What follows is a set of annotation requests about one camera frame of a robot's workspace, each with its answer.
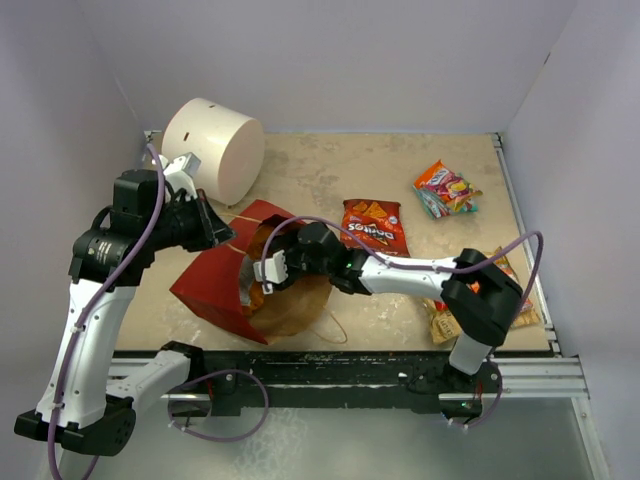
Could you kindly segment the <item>orange yellow snack bag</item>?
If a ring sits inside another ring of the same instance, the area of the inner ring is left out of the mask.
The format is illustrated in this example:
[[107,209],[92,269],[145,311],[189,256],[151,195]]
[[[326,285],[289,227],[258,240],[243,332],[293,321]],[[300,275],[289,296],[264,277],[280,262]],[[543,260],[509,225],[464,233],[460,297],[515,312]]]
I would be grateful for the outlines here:
[[238,284],[242,312],[247,318],[251,317],[264,303],[264,293],[261,284],[255,280],[253,264],[261,258],[264,245],[272,230],[273,228],[268,225],[260,225],[243,252]]

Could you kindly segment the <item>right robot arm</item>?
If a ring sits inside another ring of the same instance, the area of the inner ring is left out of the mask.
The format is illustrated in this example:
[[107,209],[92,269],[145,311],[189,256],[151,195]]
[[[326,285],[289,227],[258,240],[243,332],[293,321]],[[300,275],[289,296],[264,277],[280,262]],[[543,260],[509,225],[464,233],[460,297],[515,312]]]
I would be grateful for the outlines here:
[[347,246],[321,221],[290,233],[278,225],[253,270],[265,294],[319,275],[345,294],[393,293],[445,304],[461,328],[444,369],[446,383],[456,391],[479,381],[482,364],[504,343],[525,299],[520,285],[477,250],[442,259],[389,256],[362,241]]

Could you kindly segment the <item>colourful candy packet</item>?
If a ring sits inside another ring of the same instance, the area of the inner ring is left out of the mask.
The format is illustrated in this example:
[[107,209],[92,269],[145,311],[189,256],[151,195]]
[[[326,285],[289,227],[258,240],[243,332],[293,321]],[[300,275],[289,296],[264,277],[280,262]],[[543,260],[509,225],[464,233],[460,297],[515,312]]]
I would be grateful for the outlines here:
[[447,197],[445,204],[455,212],[458,212],[471,198],[483,194],[481,190],[465,180],[452,181],[446,184],[445,187]]

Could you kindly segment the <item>orange Fox's candy bag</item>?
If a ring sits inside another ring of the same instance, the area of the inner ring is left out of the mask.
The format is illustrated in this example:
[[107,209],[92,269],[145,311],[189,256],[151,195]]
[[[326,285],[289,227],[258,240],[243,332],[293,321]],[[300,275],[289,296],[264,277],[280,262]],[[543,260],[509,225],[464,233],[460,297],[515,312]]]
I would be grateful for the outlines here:
[[433,193],[446,202],[445,185],[457,180],[464,179],[438,160],[414,181],[414,187]]

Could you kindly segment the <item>red Doritos bag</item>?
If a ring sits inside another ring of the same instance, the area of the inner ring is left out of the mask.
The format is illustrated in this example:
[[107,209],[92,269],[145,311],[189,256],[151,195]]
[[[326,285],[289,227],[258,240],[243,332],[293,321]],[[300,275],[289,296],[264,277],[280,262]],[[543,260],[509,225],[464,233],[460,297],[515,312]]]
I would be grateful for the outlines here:
[[348,199],[343,207],[341,226],[369,248],[387,255],[410,256],[399,202]]

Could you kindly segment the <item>red paper bag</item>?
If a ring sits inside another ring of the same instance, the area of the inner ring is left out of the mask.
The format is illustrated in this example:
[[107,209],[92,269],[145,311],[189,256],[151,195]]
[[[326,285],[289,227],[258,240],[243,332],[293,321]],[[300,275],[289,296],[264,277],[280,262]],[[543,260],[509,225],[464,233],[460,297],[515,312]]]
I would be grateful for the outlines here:
[[253,265],[273,229],[293,215],[256,200],[234,216],[231,242],[206,250],[170,287],[192,313],[245,339],[270,345],[312,328],[327,312],[332,285],[322,276],[306,276],[284,291],[266,295]]

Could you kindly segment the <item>gold chips bag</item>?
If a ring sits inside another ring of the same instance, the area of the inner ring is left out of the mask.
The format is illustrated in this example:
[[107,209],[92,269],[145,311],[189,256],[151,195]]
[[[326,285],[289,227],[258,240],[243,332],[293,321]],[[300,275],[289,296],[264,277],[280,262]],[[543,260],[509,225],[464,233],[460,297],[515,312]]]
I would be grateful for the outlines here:
[[442,345],[460,336],[462,329],[443,302],[424,299],[423,305],[429,315],[429,331],[436,345]]

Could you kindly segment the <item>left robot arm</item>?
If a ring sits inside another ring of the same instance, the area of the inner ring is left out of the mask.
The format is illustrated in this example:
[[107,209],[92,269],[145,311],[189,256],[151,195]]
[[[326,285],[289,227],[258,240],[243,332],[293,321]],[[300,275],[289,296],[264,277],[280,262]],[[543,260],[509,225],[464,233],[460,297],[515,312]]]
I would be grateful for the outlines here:
[[173,167],[159,178],[128,170],[73,245],[65,333],[49,384],[35,409],[17,416],[17,435],[82,455],[114,456],[136,419],[164,393],[194,392],[206,378],[202,349],[171,341],[141,370],[107,383],[115,344],[144,271],[157,252],[216,248],[235,236],[193,176]]

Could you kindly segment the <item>teal candy packet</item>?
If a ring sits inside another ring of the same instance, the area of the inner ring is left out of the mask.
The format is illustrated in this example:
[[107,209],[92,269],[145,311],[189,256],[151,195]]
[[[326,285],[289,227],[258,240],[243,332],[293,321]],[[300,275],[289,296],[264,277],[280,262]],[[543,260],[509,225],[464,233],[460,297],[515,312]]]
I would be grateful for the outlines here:
[[478,211],[478,206],[476,205],[474,199],[467,201],[459,211],[454,211],[444,205],[440,200],[436,200],[434,197],[429,195],[425,190],[419,189],[417,187],[414,187],[413,190],[417,198],[420,200],[423,209],[433,220],[438,220],[454,215],[475,213]]

